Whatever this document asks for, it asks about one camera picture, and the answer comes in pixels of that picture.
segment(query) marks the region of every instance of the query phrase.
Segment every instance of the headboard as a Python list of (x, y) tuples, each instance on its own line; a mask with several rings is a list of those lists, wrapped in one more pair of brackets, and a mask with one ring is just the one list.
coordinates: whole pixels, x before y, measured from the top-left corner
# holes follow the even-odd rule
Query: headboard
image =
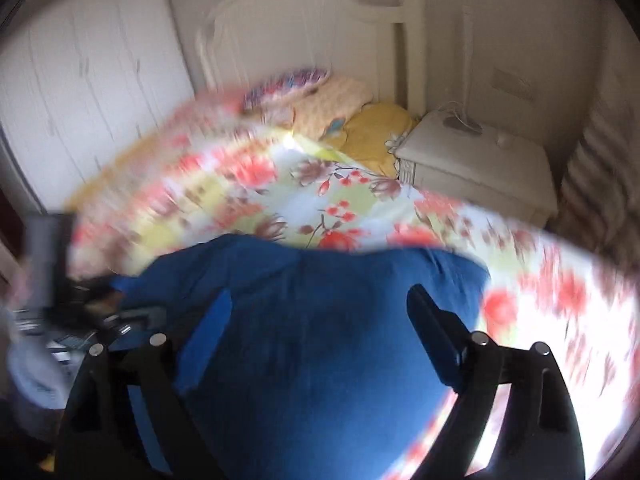
[(321, 66), (367, 82), (376, 100), (424, 114), (424, 0), (401, 0), (398, 7), (356, 0), (223, 0), (198, 31), (196, 47), (213, 89)]

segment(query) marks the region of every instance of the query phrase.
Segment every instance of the beige wall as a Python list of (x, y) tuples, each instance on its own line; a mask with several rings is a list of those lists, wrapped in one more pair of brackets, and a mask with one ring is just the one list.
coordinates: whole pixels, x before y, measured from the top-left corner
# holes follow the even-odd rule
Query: beige wall
[[(202, 88), (194, 37), (220, 0), (171, 1), (192, 79)], [(463, 5), (474, 10), (472, 115), (543, 144), (559, 176), (593, 92), (602, 36), (600, 0), (426, 0), (430, 109), (461, 98)], [(531, 82), (535, 101), (492, 88), (494, 67)]]

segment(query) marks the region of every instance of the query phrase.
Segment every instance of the nightstand drawer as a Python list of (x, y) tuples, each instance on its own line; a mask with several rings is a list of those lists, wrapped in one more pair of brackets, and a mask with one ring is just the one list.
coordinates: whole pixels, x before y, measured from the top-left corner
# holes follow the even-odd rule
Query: nightstand drawer
[(506, 196), (495, 189), (420, 164), (415, 165), (414, 186), (418, 189), (427, 189), (452, 198), (459, 198), (523, 222), (531, 222), (536, 212), (532, 206), (511, 196)]

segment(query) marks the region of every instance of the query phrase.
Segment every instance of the nightstand top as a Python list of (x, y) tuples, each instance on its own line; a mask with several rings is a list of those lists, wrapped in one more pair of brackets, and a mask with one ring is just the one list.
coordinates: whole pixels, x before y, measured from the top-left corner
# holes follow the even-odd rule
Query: nightstand top
[(479, 136), (446, 128), (442, 121), (447, 116), (427, 114), (396, 156), (556, 211), (556, 191), (541, 146), (484, 124)]

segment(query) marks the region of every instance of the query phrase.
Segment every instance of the purple patterned pillow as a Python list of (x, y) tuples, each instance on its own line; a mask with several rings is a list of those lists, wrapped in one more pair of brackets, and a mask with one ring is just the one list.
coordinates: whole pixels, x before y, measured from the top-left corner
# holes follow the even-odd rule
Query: purple patterned pillow
[(244, 96), (244, 109), (268, 107), (302, 97), (329, 77), (324, 68), (301, 68), (276, 74), (262, 81)]

